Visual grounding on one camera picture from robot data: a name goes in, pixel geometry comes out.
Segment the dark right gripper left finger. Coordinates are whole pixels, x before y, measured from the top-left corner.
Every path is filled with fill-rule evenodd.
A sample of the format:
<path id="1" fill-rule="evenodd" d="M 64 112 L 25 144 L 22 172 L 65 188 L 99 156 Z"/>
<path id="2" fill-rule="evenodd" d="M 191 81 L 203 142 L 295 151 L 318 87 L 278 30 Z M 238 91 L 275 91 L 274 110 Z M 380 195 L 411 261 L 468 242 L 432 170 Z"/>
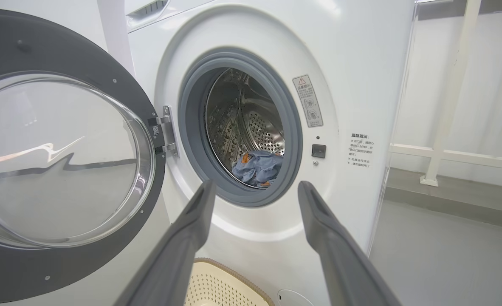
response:
<path id="1" fill-rule="evenodd" d="M 182 306 L 195 254 L 208 239 L 216 184 L 203 182 L 138 269 L 115 306 Z"/>

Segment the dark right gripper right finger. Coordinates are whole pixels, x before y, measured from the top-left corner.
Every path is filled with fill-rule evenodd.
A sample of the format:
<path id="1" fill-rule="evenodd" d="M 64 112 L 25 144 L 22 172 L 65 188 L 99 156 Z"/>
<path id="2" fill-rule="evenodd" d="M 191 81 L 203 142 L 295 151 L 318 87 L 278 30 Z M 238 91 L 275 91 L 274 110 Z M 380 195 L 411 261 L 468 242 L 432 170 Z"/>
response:
<path id="1" fill-rule="evenodd" d="M 308 244 L 321 260 L 333 306 L 400 306 L 398 298 L 349 231 L 308 181 L 298 184 Z"/>

